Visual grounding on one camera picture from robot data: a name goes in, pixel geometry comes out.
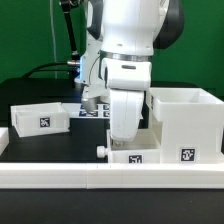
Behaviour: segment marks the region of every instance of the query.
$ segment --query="black table surface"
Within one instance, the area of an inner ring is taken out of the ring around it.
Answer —
[[[80,90],[71,88],[68,80],[10,79],[0,85],[0,98],[0,126],[7,127],[10,105],[80,102]],[[1,162],[104,162],[97,161],[95,147],[105,143],[107,125],[104,120],[74,119],[70,133],[22,140],[10,127],[10,144]],[[215,189],[1,189],[0,224],[222,224],[223,205],[224,190]]]

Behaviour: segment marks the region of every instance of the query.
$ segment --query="white platform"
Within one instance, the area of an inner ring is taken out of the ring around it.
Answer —
[[[224,188],[224,164],[0,164],[0,188]]]

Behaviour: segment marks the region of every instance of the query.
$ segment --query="green background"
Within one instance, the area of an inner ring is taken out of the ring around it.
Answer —
[[[222,98],[224,1],[182,0],[182,3],[184,33],[169,49],[155,51],[152,79],[190,82]],[[75,24],[80,23],[82,16],[81,10],[72,11]],[[70,48],[58,0],[54,0],[54,23],[57,60],[66,61],[70,58]],[[50,25],[49,0],[0,1],[0,82],[20,77],[38,65],[53,62]],[[79,41],[83,39],[79,32],[76,34]]]

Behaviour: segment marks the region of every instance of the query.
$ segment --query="open box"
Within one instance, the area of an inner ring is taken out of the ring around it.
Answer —
[[[69,113],[61,103],[12,106],[11,119],[19,137],[69,132]]]

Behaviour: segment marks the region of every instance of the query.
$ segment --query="white box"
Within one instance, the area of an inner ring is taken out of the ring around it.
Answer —
[[[160,126],[162,131],[161,163],[220,162],[224,127],[221,100],[198,88],[151,88],[150,94],[151,127]],[[183,158],[190,151],[192,161]]]
[[[0,155],[9,144],[9,133],[8,128],[0,128]]]
[[[12,106],[11,119],[19,137],[69,132],[69,113],[61,103]]]

